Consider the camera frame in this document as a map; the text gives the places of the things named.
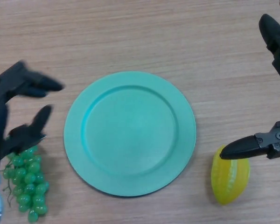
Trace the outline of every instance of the yellow fruit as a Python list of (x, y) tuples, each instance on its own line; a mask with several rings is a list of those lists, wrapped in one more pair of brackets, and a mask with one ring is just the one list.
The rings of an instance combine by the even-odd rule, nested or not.
[(211, 168), (211, 186), (220, 204), (234, 201), (246, 188), (250, 165), (248, 159), (222, 160), (220, 153), (224, 146), (216, 152)]

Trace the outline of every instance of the grape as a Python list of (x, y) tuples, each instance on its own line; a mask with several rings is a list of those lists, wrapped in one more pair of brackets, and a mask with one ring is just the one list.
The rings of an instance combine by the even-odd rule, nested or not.
[(19, 195), (23, 194), (23, 192), (24, 192), (23, 187), (20, 187), (20, 186), (15, 186), (13, 189), (14, 196), (19, 196)]
[(24, 178), (24, 181), (26, 184), (33, 183), (36, 180), (36, 177), (32, 173), (27, 173), (27, 175)]
[(41, 163), (41, 161), (42, 161), (42, 158), (40, 155), (35, 155), (32, 159), (34, 162), (38, 162), (38, 163)]
[(9, 174), (7, 169), (3, 171), (2, 176), (4, 179), (9, 179)]
[(27, 167), (29, 167), (29, 165), (30, 165), (31, 163), (33, 163), (33, 162), (34, 162), (34, 159), (33, 159), (33, 158), (27, 159), (25, 165), (27, 165)]
[(30, 195), (27, 194), (22, 194), (17, 196), (17, 203), (19, 203), (20, 205), (25, 205), (28, 204), (31, 200)]
[(19, 185), (21, 184), (21, 179), (18, 178), (18, 177), (14, 177), (14, 178), (12, 179), (12, 182), (13, 182), (14, 185), (19, 186)]
[(10, 154), (7, 155), (7, 157), (8, 157), (10, 160), (12, 160), (12, 158), (15, 157), (15, 153), (10, 153)]
[(14, 178), (14, 176), (15, 176), (15, 169), (8, 168), (7, 172), (8, 172), (9, 178)]
[(49, 182), (45, 181), (43, 184), (46, 186), (46, 191), (48, 191), (50, 187)]
[(20, 212), (26, 212), (26, 211), (28, 211), (29, 208), (30, 208), (29, 204), (23, 204), (23, 205), (19, 204), (19, 211)]
[(15, 176), (20, 178), (20, 179), (22, 179), (22, 178), (24, 178), (26, 176), (26, 173), (27, 173), (26, 169), (21, 167), (21, 168), (18, 168), (16, 170)]
[(30, 209), (30, 223), (36, 222), (39, 215), (48, 212), (44, 194), (49, 190), (49, 182), (45, 181), (41, 172), (42, 158), (40, 155), (34, 155), (36, 151), (37, 146), (34, 146), (19, 155), (9, 154), (7, 157), (12, 165), (8, 164), (2, 173), (4, 179), (11, 179), (15, 185), (12, 194), (19, 204), (19, 211), (26, 212)]
[(30, 159), (33, 157), (33, 150), (27, 149), (24, 152), (21, 153), (22, 159)]
[(3, 173), (2, 176), (4, 179), (9, 179), (9, 178), (13, 178), (14, 177), (14, 169), (12, 168), (6, 168)]
[(32, 201), (33, 201), (33, 205), (42, 206), (45, 204), (45, 197), (42, 195), (35, 195)]
[(40, 169), (41, 169), (41, 165), (38, 162), (33, 162), (30, 164), (28, 168), (28, 172), (35, 174), (39, 172)]
[(33, 153), (37, 152), (37, 146), (33, 146), (30, 149), (33, 151)]
[(34, 184), (28, 184), (24, 189), (25, 194), (32, 195), (35, 193), (35, 186)]
[(47, 206), (45, 204), (40, 205), (40, 206), (35, 205), (33, 207), (33, 209), (39, 215), (44, 215), (44, 214), (46, 214), (48, 212), (48, 208), (47, 208)]
[(35, 193), (37, 195), (43, 195), (44, 193), (46, 193), (46, 191), (47, 191), (47, 187), (45, 184), (41, 183), (36, 186)]
[(36, 180), (35, 180), (36, 183), (43, 183), (44, 178), (43, 178), (43, 174), (42, 173), (37, 173), (35, 175), (35, 177), (36, 177)]
[(30, 223), (35, 223), (37, 222), (37, 220), (38, 220), (38, 214), (33, 209), (31, 209), (28, 214), (28, 221)]
[(18, 155), (16, 155), (12, 161), (15, 167), (21, 167), (24, 165), (24, 160)]

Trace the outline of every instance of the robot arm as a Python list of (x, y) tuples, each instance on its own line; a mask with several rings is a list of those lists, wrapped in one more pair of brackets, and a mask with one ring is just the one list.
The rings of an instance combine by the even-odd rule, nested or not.
[(0, 75), (0, 160), (14, 152), (16, 154), (37, 145), (44, 137), (42, 129), (47, 123), (51, 106), (43, 107), (31, 125), (22, 125), (11, 130), (4, 140), (8, 107), (6, 103), (16, 95), (35, 98), (45, 97), (49, 91), (60, 91), (63, 86), (44, 74), (30, 71), (24, 62), (17, 62)]
[[(266, 48), (273, 55), (272, 65), (280, 75), (280, 24), (264, 14), (259, 21), (259, 29)], [(265, 154), (269, 159), (280, 157), (280, 121), (268, 133), (257, 133), (230, 143), (222, 150), (220, 157), (235, 160)]]

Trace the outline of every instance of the wood grain surface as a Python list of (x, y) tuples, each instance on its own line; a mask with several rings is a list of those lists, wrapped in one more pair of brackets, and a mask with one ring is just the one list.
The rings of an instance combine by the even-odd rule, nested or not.
[[(9, 103), (7, 130), (55, 105), (41, 143), (51, 189), (49, 213), (39, 223), (280, 224), (280, 159), (250, 159), (249, 185), (230, 205), (218, 205), (210, 187), (219, 146), (267, 132), (280, 120), (280, 77), (258, 28), (264, 13), (280, 22), (279, 1), (0, 0), (0, 73), (24, 59), (66, 84), (45, 99)], [(85, 184), (63, 147), (64, 122), (77, 95), (122, 70), (172, 82), (191, 103), (198, 134), (193, 159), (173, 183), (130, 199)], [(5, 204), (2, 223), (28, 223), (27, 214), (14, 200), (11, 208)]]

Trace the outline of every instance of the plate rim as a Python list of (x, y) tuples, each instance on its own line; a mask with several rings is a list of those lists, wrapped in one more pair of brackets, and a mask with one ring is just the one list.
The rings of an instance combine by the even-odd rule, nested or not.
[[(153, 190), (151, 189), (147, 189), (147, 190), (143, 190), (143, 192), (138, 192), (138, 193), (124, 193), (124, 192), (121, 192), (121, 193), (116, 193), (112, 190), (106, 190), (106, 189), (102, 189), (101, 187), (98, 187), (96, 186), (95, 184), (89, 182), (85, 177), (85, 173), (84, 174), (81, 174), (81, 172), (77, 169), (77, 165), (75, 164), (75, 162), (73, 161), (73, 156), (70, 155), (69, 153), (69, 147), (67, 146), (67, 143), (66, 143), (66, 136), (67, 136), (67, 126), (68, 126), (68, 120), (70, 119), (70, 115), (72, 114), (72, 108), (74, 108), (77, 104), (77, 102), (79, 102), (79, 99), (80, 99), (80, 96), (82, 94), (85, 94), (87, 93), (88, 89), (90, 88), (93, 88), (94, 85), (100, 85), (99, 83), (102, 83), (104, 81), (106, 81), (107, 79), (109, 79), (110, 77), (116, 77), (116, 76), (127, 76), (127, 75), (135, 75), (135, 76), (147, 76), (147, 77), (152, 77), (153, 79), (158, 79), (158, 82), (160, 81), (160, 83), (163, 83), (166, 85), (170, 85), (171, 86), (171, 90), (174, 90), (175, 92), (178, 93), (179, 97), (183, 98), (183, 100), (185, 101), (184, 103), (184, 106), (186, 105), (190, 114), (188, 114), (189, 116), (189, 120), (191, 120), (192, 122), (192, 130), (190, 132), (190, 134), (192, 135), (190, 138), (192, 138), (192, 146), (191, 147), (191, 152), (189, 153), (188, 157), (187, 157), (187, 161), (184, 162), (184, 165), (181, 166), (182, 168), (180, 168), (179, 170), (177, 170), (177, 174), (174, 175), (172, 178), (168, 178), (168, 181), (166, 181), (166, 184), (162, 183), (160, 184), (160, 186), (157, 186), (157, 187), (154, 187)], [(166, 100), (167, 98), (165, 96), (163, 96), (161, 93), (159, 93), (158, 91), (156, 91), (158, 94), (160, 94), (162, 97), (164, 97)], [(193, 156), (193, 152), (195, 150), (195, 146), (196, 146), (196, 120), (195, 120), (195, 116), (194, 116), (194, 112), (192, 110), (192, 107), (189, 103), (189, 101), (186, 99), (186, 97), (183, 95), (183, 93), (177, 89), (171, 82), (169, 82), (168, 80), (160, 77), (160, 76), (156, 76), (156, 75), (153, 75), (153, 74), (150, 74), (150, 73), (147, 73), (147, 72), (142, 72), (142, 71), (122, 71), (122, 72), (116, 72), (116, 73), (113, 73), (113, 74), (110, 74), (110, 75), (107, 75), (105, 77), (102, 77), (98, 80), (96, 80), (95, 82), (93, 82), (92, 84), (90, 84), (89, 86), (87, 86), (83, 91), (81, 91), (81, 93), (76, 97), (76, 99), (74, 100), (74, 102), (72, 103), (71, 107), (70, 107), (70, 110), (67, 114), (67, 117), (66, 117), (66, 121), (64, 123), (64, 130), (63, 130), (63, 143), (64, 143), (64, 148), (65, 148), (65, 151), (66, 151), (66, 154), (67, 154), (67, 158), (72, 166), (72, 168), (75, 170), (75, 172), (78, 174), (78, 176), (83, 179), (86, 183), (88, 183), (89, 185), (91, 185), (93, 188), (101, 191), (101, 192), (104, 192), (104, 193), (107, 193), (107, 194), (110, 194), (110, 195), (115, 195), (115, 196), (127, 196), (127, 197), (131, 197), (131, 196), (141, 196), (141, 195), (146, 195), (146, 194), (150, 194), (150, 193), (153, 193), (155, 191), (158, 191), (164, 187), (166, 187), (168, 184), (170, 184), (172, 181), (174, 181), (178, 176), (179, 174), (186, 168), (187, 164), (189, 163), (189, 160), (191, 159), (191, 157)]]

